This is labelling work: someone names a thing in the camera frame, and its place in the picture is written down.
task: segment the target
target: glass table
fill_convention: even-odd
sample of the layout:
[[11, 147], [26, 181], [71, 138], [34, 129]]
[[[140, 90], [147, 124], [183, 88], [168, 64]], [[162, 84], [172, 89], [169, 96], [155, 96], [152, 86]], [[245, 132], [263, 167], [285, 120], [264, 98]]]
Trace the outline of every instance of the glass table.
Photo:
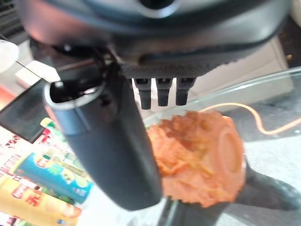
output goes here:
[[244, 141], [246, 185], [235, 203], [210, 208], [163, 198], [129, 212], [95, 187], [79, 225], [297, 226], [301, 224], [301, 67], [267, 75], [194, 99], [144, 120], [147, 126], [217, 110], [231, 117]]

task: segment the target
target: black plastic part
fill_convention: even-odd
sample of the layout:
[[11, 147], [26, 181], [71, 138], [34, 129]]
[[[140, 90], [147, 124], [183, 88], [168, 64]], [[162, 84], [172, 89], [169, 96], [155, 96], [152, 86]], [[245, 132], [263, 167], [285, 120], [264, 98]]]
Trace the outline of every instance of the black plastic part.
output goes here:
[[272, 210], [300, 210], [301, 193], [291, 185], [246, 168], [246, 185], [236, 203]]
[[195, 78], [177, 78], [176, 104], [186, 105], [189, 89], [194, 85]]
[[219, 203], [209, 208], [202, 208], [199, 203], [180, 201], [169, 205], [172, 205], [169, 212], [163, 213], [158, 226], [215, 226], [229, 203]]
[[109, 45], [123, 62], [144, 64], [146, 55], [263, 44], [288, 15], [291, 0], [227, 0], [162, 19], [123, 15], [118, 6], [106, 10], [101, 4], [96, 12], [83, 0], [16, 0], [16, 6], [27, 32], [43, 43]]
[[113, 63], [104, 86], [82, 100], [54, 103], [54, 84], [45, 100], [93, 180], [119, 206], [139, 210], [160, 201], [161, 179], [133, 91], [119, 72]]
[[173, 79], [156, 79], [159, 106], [168, 105], [168, 95], [169, 95], [169, 90], [171, 88], [172, 82]]
[[151, 79], [135, 79], [135, 85], [139, 89], [141, 108], [148, 110], [151, 108]]

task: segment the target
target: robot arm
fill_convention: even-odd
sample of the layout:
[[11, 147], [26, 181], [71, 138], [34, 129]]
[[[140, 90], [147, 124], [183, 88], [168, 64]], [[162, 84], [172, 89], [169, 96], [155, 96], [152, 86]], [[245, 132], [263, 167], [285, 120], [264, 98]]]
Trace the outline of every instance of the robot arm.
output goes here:
[[159, 173], [128, 80], [143, 109], [185, 105], [198, 76], [256, 51], [289, 0], [17, 0], [35, 59], [62, 81], [45, 87], [50, 116], [95, 182], [125, 209], [157, 203]]

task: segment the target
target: orange cable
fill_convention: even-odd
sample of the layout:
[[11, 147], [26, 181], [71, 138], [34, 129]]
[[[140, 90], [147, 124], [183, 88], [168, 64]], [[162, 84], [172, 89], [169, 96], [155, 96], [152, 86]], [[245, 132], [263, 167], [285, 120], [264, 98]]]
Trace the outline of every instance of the orange cable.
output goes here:
[[208, 110], [211, 110], [213, 108], [216, 108], [216, 107], [221, 107], [221, 106], [229, 106], [229, 105], [233, 105], [233, 106], [238, 106], [238, 107], [243, 107], [245, 109], [247, 109], [248, 111], [250, 111], [252, 113], [252, 115], [254, 116], [255, 118], [255, 121], [256, 121], [256, 126], [257, 126], [257, 129], [263, 133], [263, 134], [266, 134], [266, 135], [274, 135], [274, 134], [277, 134], [277, 133], [281, 133], [281, 132], [284, 132], [288, 129], [291, 129], [295, 126], [297, 126], [298, 124], [301, 124], [301, 118], [299, 119], [296, 119], [278, 129], [274, 129], [274, 130], [271, 130], [271, 131], [267, 131], [264, 129], [263, 125], [262, 125], [262, 119], [260, 117], [260, 115], [258, 114], [258, 112], [251, 108], [250, 106], [248, 105], [244, 105], [244, 104], [239, 104], [239, 103], [223, 103], [223, 104], [217, 104], [217, 105], [213, 105], [213, 106], [210, 106], [210, 107], [206, 107], [204, 108], [203, 110], [201, 110], [200, 112], [205, 112], [205, 111], [208, 111]]

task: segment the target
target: glass surface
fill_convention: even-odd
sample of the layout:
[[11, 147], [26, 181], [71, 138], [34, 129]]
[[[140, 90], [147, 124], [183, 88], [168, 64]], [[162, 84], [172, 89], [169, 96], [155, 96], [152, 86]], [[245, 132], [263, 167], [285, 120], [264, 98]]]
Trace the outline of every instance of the glass surface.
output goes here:
[[[194, 99], [144, 122], [150, 126], [173, 115], [212, 106], [234, 120], [244, 141], [247, 182], [236, 203], [218, 214], [216, 224], [200, 225], [301, 225], [301, 67]], [[169, 219], [162, 225], [177, 223]]]

